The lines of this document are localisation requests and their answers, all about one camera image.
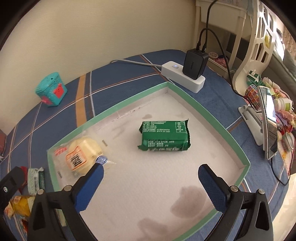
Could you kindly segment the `yellow cake packet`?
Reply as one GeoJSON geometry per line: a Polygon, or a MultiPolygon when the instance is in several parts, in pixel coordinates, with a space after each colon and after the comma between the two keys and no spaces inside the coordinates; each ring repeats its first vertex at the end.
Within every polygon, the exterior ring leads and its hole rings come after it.
{"type": "Polygon", "coordinates": [[[8,202],[8,205],[4,209],[4,213],[8,218],[11,218],[14,214],[25,218],[30,217],[34,200],[34,196],[15,196],[8,202]]]}

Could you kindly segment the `mint green snack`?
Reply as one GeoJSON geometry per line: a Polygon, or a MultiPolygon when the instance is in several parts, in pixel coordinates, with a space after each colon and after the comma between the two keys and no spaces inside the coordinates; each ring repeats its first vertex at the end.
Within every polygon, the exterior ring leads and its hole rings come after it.
{"type": "Polygon", "coordinates": [[[40,189],[45,190],[44,168],[29,168],[28,169],[28,192],[35,196],[40,189]]]}

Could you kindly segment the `clear white bun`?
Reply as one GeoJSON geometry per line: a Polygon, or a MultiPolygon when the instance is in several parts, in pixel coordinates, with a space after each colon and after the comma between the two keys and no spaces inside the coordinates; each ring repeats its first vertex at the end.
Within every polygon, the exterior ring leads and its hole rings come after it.
{"type": "Polygon", "coordinates": [[[84,136],[55,147],[50,152],[60,178],[73,179],[86,175],[96,163],[104,169],[113,167],[111,161],[96,140],[84,136]]]}

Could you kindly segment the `green rimmed white tray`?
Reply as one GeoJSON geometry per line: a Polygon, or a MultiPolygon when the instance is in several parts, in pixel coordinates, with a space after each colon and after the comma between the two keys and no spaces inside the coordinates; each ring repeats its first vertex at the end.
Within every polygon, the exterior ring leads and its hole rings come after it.
{"type": "Polygon", "coordinates": [[[81,216],[98,240],[185,240],[216,211],[198,179],[207,164],[240,185],[250,162],[240,145],[201,104],[168,82],[138,93],[78,127],[48,150],[54,190],[79,178],[67,145],[88,136],[107,157],[104,177],[81,216]],[[186,151],[142,151],[143,121],[188,121],[186,151]]]}

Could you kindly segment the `dark green snack packet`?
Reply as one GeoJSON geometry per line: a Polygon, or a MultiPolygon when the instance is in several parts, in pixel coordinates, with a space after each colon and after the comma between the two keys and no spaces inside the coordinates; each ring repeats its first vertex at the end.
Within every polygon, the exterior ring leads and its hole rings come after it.
{"type": "Polygon", "coordinates": [[[188,120],[144,121],[139,131],[142,151],[186,151],[191,146],[188,120]]]}

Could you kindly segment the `small red box snack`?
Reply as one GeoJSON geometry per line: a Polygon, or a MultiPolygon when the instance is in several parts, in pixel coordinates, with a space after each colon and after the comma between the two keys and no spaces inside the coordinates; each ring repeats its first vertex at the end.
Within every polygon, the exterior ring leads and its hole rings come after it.
{"type": "Polygon", "coordinates": [[[6,139],[7,135],[0,130],[0,155],[3,156],[6,150],[6,139]]]}

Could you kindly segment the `teal toy house box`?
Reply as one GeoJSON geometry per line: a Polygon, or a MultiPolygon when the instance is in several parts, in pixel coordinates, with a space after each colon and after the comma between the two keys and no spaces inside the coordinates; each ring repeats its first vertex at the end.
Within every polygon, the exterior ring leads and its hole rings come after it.
{"type": "Polygon", "coordinates": [[[68,92],[58,72],[46,76],[35,88],[35,93],[47,106],[58,106],[68,92]]]}

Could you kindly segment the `white phone stand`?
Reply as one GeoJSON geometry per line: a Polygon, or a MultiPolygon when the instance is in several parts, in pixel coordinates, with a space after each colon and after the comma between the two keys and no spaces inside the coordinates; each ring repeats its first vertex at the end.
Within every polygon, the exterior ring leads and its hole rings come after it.
{"type": "Polygon", "coordinates": [[[262,115],[257,113],[250,105],[243,105],[238,108],[240,115],[248,126],[256,144],[263,145],[263,130],[262,128],[262,115]]]}

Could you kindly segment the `colourful clutter pile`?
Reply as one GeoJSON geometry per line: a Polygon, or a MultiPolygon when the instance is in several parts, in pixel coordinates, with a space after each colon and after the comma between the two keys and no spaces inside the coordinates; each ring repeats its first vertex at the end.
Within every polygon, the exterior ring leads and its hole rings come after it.
{"type": "Polygon", "coordinates": [[[295,145],[295,138],[292,136],[292,129],[295,127],[292,100],[275,82],[267,77],[261,78],[252,70],[247,74],[246,83],[248,87],[245,90],[245,97],[257,113],[261,113],[257,87],[265,86],[270,89],[276,112],[277,148],[287,153],[288,157],[291,158],[295,145]]]}

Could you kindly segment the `blue plaid tablecloth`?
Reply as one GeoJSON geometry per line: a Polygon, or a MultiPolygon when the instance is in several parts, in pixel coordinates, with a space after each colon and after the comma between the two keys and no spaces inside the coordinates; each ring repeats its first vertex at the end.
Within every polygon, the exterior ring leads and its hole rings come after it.
{"type": "MultiPolygon", "coordinates": [[[[16,166],[44,168],[45,186],[53,191],[49,173],[47,150],[76,129],[76,105],[83,104],[84,116],[89,120],[113,105],[148,88],[166,82],[157,65],[168,61],[183,63],[185,53],[180,50],[162,50],[132,56],[132,63],[117,63],[83,72],[66,83],[67,94],[58,106],[48,107],[38,101],[13,127],[6,141],[1,176],[16,166]]],[[[234,137],[250,161],[250,169],[240,189],[266,192],[272,217],[282,207],[290,180],[280,154],[272,162],[264,160],[261,147],[254,138],[238,108],[245,104],[231,86],[210,69],[203,88],[192,97],[210,112],[234,137]]]]}

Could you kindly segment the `smartphone on stand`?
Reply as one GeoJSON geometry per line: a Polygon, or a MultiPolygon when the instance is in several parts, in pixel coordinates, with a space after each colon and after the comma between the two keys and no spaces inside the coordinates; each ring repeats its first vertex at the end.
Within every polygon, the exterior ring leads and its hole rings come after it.
{"type": "Polygon", "coordinates": [[[263,150],[265,151],[265,158],[270,160],[278,152],[276,112],[270,89],[265,86],[258,86],[257,93],[262,113],[263,150]]]}

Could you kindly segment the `white power strip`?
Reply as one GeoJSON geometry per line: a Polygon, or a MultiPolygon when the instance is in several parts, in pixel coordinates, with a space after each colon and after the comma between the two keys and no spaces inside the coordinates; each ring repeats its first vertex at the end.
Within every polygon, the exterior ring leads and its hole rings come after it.
{"type": "Polygon", "coordinates": [[[196,80],[184,75],[183,65],[169,61],[161,66],[161,74],[173,80],[179,85],[182,85],[191,92],[198,93],[204,86],[206,78],[201,75],[196,80]]]}

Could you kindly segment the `black charger adapter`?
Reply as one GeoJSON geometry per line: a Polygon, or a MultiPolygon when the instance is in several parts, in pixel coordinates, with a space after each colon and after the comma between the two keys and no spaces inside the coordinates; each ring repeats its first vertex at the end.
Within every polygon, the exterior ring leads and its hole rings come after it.
{"type": "Polygon", "coordinates": [[[209,55],[197,49],[191,49],[186,52],[182,72],[193,80],[198,79],[204,72],[209,55]]]}

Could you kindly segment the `white shelf rack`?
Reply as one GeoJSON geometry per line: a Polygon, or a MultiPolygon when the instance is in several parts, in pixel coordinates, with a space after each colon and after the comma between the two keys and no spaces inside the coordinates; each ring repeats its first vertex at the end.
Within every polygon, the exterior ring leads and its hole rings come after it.
{"type": "Polygon", "coordinates": [[[226,53],[233,75],[233,88],[241,95],[247,89],[250,70],[262,75],[273,56],[276,41],[276,15],[262,1],[196,1],[196,26],[229,33],[226,53]]]}

